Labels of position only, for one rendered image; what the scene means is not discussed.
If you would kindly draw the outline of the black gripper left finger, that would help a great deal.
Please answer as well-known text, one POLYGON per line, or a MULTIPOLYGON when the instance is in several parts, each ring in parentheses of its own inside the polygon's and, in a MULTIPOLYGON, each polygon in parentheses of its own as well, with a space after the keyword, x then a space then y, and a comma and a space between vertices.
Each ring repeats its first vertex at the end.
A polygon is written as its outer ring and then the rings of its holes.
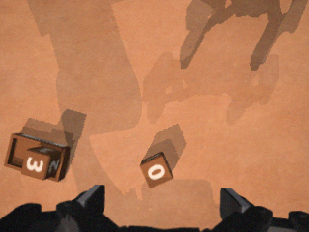
POLYGON ((134 232, 104 214, 104 200, 105 186, 93 185, 58 203, 54 211, 42 212, 41 204, 26 203, 0 218, 0 232, 134 232))

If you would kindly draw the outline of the brown digit cube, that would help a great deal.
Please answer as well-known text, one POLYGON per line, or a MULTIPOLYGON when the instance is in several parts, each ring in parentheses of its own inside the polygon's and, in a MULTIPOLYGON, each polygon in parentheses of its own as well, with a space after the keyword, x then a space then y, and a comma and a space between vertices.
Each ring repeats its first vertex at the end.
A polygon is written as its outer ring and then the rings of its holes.
POLYGON ((150 189, 173 179, 172 170, 163 152, 143 159, 140 168, 150 189))
POLYGON ((62 152, 41 147, 26 150, 21 174, 39 180, 46 180, 57 173, 62 152))

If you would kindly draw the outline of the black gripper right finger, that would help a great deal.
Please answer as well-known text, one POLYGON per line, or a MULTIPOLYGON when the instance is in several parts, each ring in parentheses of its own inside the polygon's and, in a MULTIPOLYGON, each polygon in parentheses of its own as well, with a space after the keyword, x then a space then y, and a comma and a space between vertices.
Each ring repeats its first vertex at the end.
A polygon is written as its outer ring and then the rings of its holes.
POLYGON ((254 206, 231 188, 220 190, 220 216, 222 221, 212 230, 201 232, 309 232, 308 213, 290 211, 288 218, 274 217, 272 210, 254 206))

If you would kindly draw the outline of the brown rectangular tray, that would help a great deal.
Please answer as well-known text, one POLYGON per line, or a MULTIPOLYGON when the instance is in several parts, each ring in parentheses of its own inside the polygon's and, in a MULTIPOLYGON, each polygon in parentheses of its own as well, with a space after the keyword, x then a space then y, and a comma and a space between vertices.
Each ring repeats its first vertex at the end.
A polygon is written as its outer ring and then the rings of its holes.
POLYGON ((54 182, 63 180, 65 178, 71 147, 23 133, 11 134, 4 166, 21 171, 26 150, 41 146, 62 152, 56 175, 48 178, 47 180, 54 182))

